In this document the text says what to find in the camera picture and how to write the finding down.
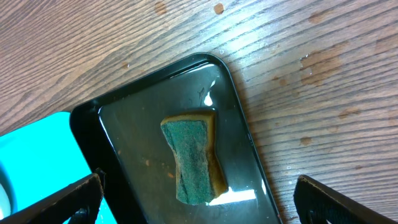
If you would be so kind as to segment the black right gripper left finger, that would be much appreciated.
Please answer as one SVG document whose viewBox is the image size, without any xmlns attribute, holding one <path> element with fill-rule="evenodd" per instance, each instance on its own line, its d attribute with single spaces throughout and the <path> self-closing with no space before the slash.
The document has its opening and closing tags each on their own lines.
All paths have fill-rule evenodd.
<svg viewBox="0 0 398 224">
<path fill-rule="evenodd" d="M 2 224 L 94 224 L 104 197 L 105 173 L 96 169 L 37 203 L 1 220 Z"/>
</svg>

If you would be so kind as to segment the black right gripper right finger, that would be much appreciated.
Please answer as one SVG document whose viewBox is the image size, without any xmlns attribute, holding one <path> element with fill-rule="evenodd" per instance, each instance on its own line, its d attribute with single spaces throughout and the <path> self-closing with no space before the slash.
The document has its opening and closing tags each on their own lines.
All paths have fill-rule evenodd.
<svg viewBox="0 0 398 224">
<path fill-rule="evenodd" d="M 297 179 L 294 203 L 302 224 L 397 224 L 307 175 Z"/>
</svg>

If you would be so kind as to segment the white plate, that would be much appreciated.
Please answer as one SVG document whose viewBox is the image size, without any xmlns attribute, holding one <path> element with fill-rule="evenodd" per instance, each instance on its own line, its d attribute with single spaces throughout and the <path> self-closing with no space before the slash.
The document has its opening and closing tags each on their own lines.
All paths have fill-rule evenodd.
<svg viewBox="0 0 398 224">
<path fill-rule="evenodd" d="M 0 185 L 0 220 L 8 217 L 12 213 L 11 203 L 4 187 Z"/>
</svg>

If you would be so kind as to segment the green yellow sponge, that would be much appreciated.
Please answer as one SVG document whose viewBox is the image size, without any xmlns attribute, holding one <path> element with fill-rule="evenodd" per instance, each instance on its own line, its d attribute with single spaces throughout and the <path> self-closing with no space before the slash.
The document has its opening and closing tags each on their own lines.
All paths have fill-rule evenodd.
<svg viewBox="0 0 398 224">
<path fill-rule="evenodd" d="M 209 203 L 228 190 L 216 155 L 216 112 L 168 116 L 160 128 L 175 159 L 176 198 L 188 205 Z"/>
</svg>

